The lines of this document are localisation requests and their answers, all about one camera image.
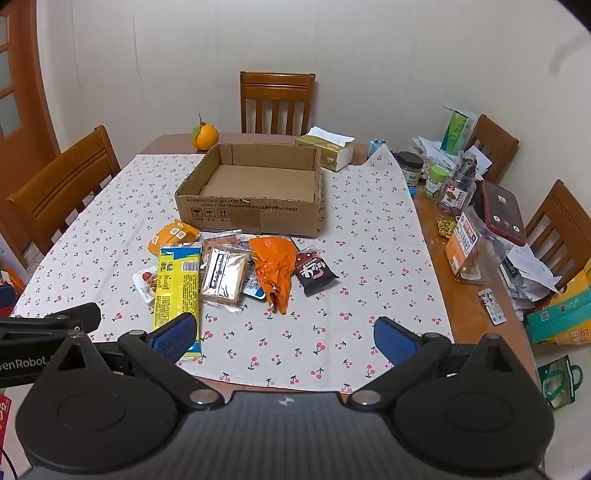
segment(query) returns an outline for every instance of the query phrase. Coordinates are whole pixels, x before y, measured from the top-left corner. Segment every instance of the plastic wrapper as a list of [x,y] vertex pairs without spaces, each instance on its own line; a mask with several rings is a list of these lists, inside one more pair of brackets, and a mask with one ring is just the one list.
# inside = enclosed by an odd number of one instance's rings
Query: plastic wrapper
[[230,245],[214,247],[201,286],[204,300],[236,305],[242,294],[242,284],[251,253]]
[[306,297],[314,295],[338,277],[313,248],[297,254],[295,275],[304,287]]
[[254,250],[256,277],[269,305],[286,314],[290,299],[291,275],[296,267],[297,248],[280,236],[263,236],[248,242]]
[[156,286],[158,283],[158,267],[153,266],[144,268],[133,274],[132,279],[136,291],[147,304],[152,303],[156,296]]
[[[199,242],[169,245],[160,250],[154,302],[154,329],[184,312],[193,314],[199,320],[200,257]],[[184,357],[201,357],[199,323],[195,343]]]
[[164,245],[191,243],[197,240],[200,232],[196,228],[175,219],[155,234],[148,244],[148,251],[158,257]]
[[204,278],[212,248],[222,245],[240,245],[242,230],[228,230],[226,232],[206,233],[207,238],[202,238],[201,248],[201,278]]

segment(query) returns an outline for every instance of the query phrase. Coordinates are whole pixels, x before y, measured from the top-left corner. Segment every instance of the barcode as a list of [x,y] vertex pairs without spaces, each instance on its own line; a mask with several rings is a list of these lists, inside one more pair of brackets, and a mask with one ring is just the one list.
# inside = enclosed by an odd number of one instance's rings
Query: barcode
[[181,271],[196,272],[199,269],[199,262],[183,262],[181,264]]

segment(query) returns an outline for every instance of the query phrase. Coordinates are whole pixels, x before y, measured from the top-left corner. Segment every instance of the tablecloth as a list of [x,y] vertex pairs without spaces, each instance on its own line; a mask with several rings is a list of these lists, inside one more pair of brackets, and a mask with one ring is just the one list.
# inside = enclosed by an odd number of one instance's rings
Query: tablecloth
[[[15,314],[39,317],[95,301],[90,337],[116,341],[152,330],[132,283],[157,264],[148,240],[177,217],[174,192],[202,155],[138,155],[96,196],[43,259]],[[201,377],[257,386],[351,392],[391,367],[376,349],[381,315],[422,334],[452,338],[429,253],[402,172],[386,147],[362,166],[322,170],[323,226],[316,247],[340,277],[306,297],[293,277],[288,314],[246,299],[240,313],[202,305],[203,357],[182,367]]]

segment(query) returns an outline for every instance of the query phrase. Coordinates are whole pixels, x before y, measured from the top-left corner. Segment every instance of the jar label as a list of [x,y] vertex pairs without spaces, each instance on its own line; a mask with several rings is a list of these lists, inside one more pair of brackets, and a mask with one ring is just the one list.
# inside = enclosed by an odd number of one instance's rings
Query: jar label
[[414,187],[418,183],[418,179],[421,176],[420,173],[414,173],[412,171],[404,170],[402,168],[402,174],[404,175],[404,180],[406,180],[407,185]]
[[425,191],[435,194],[438,193],[439,190],[441,190],[441,187],[443,187],[443,183],[442,181],[440,181],[439,183],[435,183],[433,181],[431,181],[431,179],[427,179],[427,181],[425,182]]
[[464,190],[459,189],[454,185],[449,185],[443,198],[441,199],[441,202],[451,208],[461,209],[464,205],[464,202],[466,201],[467,196],[468,193]]

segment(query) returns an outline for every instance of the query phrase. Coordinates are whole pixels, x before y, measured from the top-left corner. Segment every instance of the black cable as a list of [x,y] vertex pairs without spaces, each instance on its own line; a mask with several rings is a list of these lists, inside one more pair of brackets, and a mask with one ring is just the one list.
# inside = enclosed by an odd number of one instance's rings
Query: black cable
[[10,467],[10,470],[12,471],[12,476],[14,477],[14,480],[18,480],[17,471],[14,469],[14,465],[12,464],[10,457],[8,456],[8,454],[6,453],[6,451],[4,451],[4,449],[2,447],[0,447],[0,452],[2,452],[2,454],[4,455],[4,458],[8,462],[8,466]]

